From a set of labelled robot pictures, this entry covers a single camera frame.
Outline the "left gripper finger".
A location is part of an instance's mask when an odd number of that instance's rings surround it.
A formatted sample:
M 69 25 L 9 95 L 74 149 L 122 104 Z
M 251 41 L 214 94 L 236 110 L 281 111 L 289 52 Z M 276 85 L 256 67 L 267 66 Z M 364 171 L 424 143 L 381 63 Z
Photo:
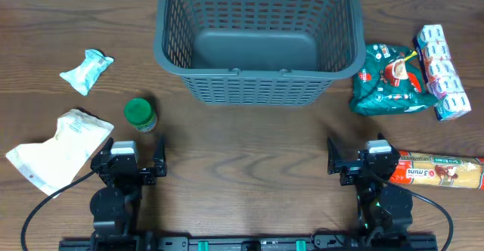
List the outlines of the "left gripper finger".
M 157 177 L 165 177 L 167 173 L 166 154 L 164 138 L 160 137 L 157 142 L 156 150 L 152 157 L 154 163 L 154 173 Z
M 112 146 L 113 146 L 113 139 L 108 138 L 105 145 L 101 148 L 100 155 L 102 155 L 102 156 L 110 155 L 110 150 L 111 150 Z

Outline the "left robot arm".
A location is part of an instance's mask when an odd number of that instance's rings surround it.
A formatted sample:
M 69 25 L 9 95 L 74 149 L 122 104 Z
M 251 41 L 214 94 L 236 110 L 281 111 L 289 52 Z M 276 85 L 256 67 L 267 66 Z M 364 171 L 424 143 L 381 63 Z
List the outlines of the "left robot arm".
M 134 141 L 109 138 L 94 156 L 91 169 L 105 183 L 90 201 L 95 232 L 92 250 L 157 250 L 151 232 L 137 232 L 142 188 L 155 185 L 167 173 L 165 143 L 160 139 L 152 157 L 153 165 L 138 166 L 138 148 Z

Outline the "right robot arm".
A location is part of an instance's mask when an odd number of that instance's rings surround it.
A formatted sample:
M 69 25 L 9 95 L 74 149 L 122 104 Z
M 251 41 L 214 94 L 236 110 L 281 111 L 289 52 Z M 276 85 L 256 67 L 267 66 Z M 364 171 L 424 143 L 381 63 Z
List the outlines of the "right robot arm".
M 399 164 L 400 153 L 379 134 L 359 150 L 355 160 L 345 160 L 335 143 L 328 138 L 327 173 L 338 174 L 342 186 L 356 189 L 358 230 L 355 239 L 360 247 L 397 246 L 405 240 L 412 223 L 410 194 L 391 186 L 388 180 Z

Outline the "tissue multipack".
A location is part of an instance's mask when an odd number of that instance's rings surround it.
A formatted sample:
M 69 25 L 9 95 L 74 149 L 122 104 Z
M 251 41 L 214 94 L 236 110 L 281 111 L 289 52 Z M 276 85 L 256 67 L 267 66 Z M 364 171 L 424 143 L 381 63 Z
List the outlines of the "tissue multipack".
M 442 25 L 424 25 L 413 42 L 427 89 L 437 98 L 437 119 L 453 120 L 469 113 L 470 100 L 451 59 Z

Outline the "green coffee bag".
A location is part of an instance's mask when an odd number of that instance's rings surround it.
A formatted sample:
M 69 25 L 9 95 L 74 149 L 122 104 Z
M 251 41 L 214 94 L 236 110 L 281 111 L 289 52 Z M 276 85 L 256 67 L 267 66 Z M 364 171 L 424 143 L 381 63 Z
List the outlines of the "green coffee bag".
M 363 67 L 353 78 L 350 110 L 363 116 L 415 113 L 433 106 L 437 97 L 411 61 L 417 52 L 403 45 L 369 44 Z

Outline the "orange spaghetti packet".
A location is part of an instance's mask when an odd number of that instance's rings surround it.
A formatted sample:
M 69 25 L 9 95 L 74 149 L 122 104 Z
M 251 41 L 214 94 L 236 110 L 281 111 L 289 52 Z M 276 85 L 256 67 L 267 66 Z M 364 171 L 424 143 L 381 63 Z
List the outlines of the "orange spaghetti packet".
M 483 189 L 483 158 L 400 151 L 393 184 Z

